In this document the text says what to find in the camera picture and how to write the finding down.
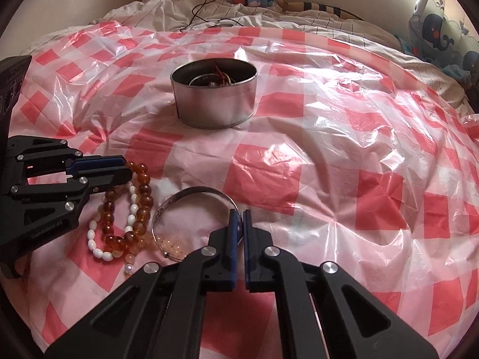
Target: red checkered plastic sheet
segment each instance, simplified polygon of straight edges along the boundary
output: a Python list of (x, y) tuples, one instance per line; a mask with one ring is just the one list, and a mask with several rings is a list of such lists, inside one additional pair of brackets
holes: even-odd
[[(169, 76), (212, 57), (258, 68), (257, 109), (235, 128), (196, 130), (178, 120)], [(221, 189), (301, 261), (337, 261), (442, 358), (478, 312), (479, 125), (366, 50), (277, 28), (101, 23), (35, 52), (11, 134), (144, 162), (157, 203), (191, 185)], [(86, 246), (100, 199), (79, 229), (32, 255), (23, 294), (42, 349), (124, 280), (121, 261), (94, 260)], [(117, 206), (118, 233), (127, 206)], [(225, 218), (190, 201), (170, 224), (191, 249)], [(135, 268), (152, 259), (164, 263), (150, 250)], [(238, 286), (208, 296), (201, 357), (280, 358), (274, 295)]]

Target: red square pattern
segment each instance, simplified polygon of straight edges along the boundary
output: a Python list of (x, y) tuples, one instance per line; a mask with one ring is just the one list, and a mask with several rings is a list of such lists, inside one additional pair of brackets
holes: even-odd
[(478, 269), (472, 271), (471, 281), (468, 287), (468, 293), (466, 294), (466, 309), (476, 303), (478, 297)]
[(98, 146), (106, 141), (106, 138), (102, 138), (98, 135), (90, 135), (78, 149), (83, 153), (94, 153)]
[(120, 39), (117, 41), (117, 43), (120, 43), (122, 46), (125, 46), (127, 50), (132, 50), (138, 44), (140, 44), (134, 39)]
[(406, 221), (399, 210), (403, 181), (397, 173), (359, 171), (356, 230), (397, 231), (406, 228)]
[[(105, 262), (103, 260), (92, 258), (92, 252), (88, 249), (87, 242), (84, 234), (87, 232), (87, 228), (83, 228), (82, 235), (78, 237), (78, 240), (71, 248), (67, 257), (75, 263), (91, 280), (93, 280), (98, 286), (105, 291), (110, 291), (118, 276), (118, 273), (123, 268), (125, 261), (121, 258), (115, 258), (111, 262)], [(118, 227), (114, 228), (116, 234), (122, 232)], [(95, 241), (99, 244), (99, 248), (104, 248), (103, 242), (100, 239), (101, 231), (98, 230), (97, 238)]]
[(83, 70), (72, 62), (59, 68), (57, 70), (57, 73), (60, 74), (60, 76), (62, 76), (65, 81), (72, 81), (80, 74), (83, 74)]
[(459, 163), (459, 155), (457, 154), (457, 151), (453, 148), (448, 148), (445, 147), (444, 151), (446, 152), (449, 160), (451, 161), (452, 166), (456, 170), (461, 170), (461, 163)]
[(471, 170), (471, 175), (472, 179), (476, 183), (476, 185), (479, 187), (479, 176), (478, 176), (478, 170), (476, 168), (476, 165), (472, 163), (471, 161), (468, 161), (469, 163), (469, 170)]
[(125, 97), (135, 97), (141, 89), (148, 82), (153, 81), (154, 78), (147, 77), (140, 74), (130, 74), (128, 75), (121, 84), (115, 89), (113, 94), (124, 95)]
[(107, 50), (100, 50), (99, 52), (93, 54), (92, 58), (100, 62), (108, 62), (108, 61), (111, 61), (114, 58), (114, 56), (112, 55), (111, 52)]
[(427, 136), (424, 133), (420, 133), (413, 127), (410, 128), (410, 131), (413, 133), (413, 136), (418, 142), (422, 151), (430, 153), (432, 156), (437, 155), (437, 143), (432, 139), (432, 137)]
[(20, 108), (25, 117), (35, 124), (42, 113), (43, 108), (48, 104), (49, 99), (40, 92), (35, 92), (32, 97)]
[(304, 95), (271, 93), (261, 97), (255, 116), (303, 117)]
[(391, 291), (388, 293), (373, 292), (372, 295), (384, 303), (385, 306), (391, 309), (394, 313), (398, 313), (399, 301), (401, 301), (400, 291)]
[(286, 144), (270, 148), (240, 144), (223, 191), (238, 202), (293, 215), (302, 165), (298, 154)]
[(83, 46), (84, 44), (88, 43), (92, 38), (88, 36), (86, 33), (83, 31), (74, 33), (73, 35), (70, 35), (68, 39), (71, 42), (71, 45), (75, 48), (79, 48)]
[(134, 61), (143, 57), (143, 54), (139, 54), (138, 52), (130, 52), (129, 54), (121, 57), (117, 61), (114, 61), (113, 64), (118, 67), (130, 67)]
[(45, 51), (43, 54), (39, 54), (35, 57), (35, 61), (37, 63), (41, 64), (42, 66), (45, 66), (47, 63), (50, 63), (52, 61), (55, 61), (56, 59), (60, 58), (55, 51), (52, 49), (49, 49), (48, 51)]
[(256, 358), (274, 305), (273, 293), (250, 294), (244, 282), (232, 293), (208, 293), (201, 346), (229, 358)]
[(45, 324), (42, 329), (42, 338), (47, 344), (52, 344), (66, 331), (68, 331), (68, 328), (61, 322), (52, 303), (48, 302), (46, 306)]
[(354, 112), (346, 109), (349, 123), (354, 130), (363, 132), (373, 132), (378, 130), (384, 135), (391, 136), (391, 127), (387, 125), (384, 118), (376, 112)]
[(149, 174), (160, 179), (173, 145), (182, 138), (183, 135), (142, 128), (131, 138), (125, 157), (129, 161), (145, 163)]
[(479, 234), (479, 214), (474, 205), (464, 203), (466, 214), (469, 216), (469, 235)]
[(269, 75), (275, 75), (277, 77), (304, 77), (304, 73), (300, 69), (296, 69), (293, 66), (281, 63), (272, 63)]
[(449, 239), (449, 203), (447, 196), (425, 193), (424, 204), (424, 238)]
[(464, 297), (459, 278), (435, 283), (428, 336), (458, 322), (463, 306)]

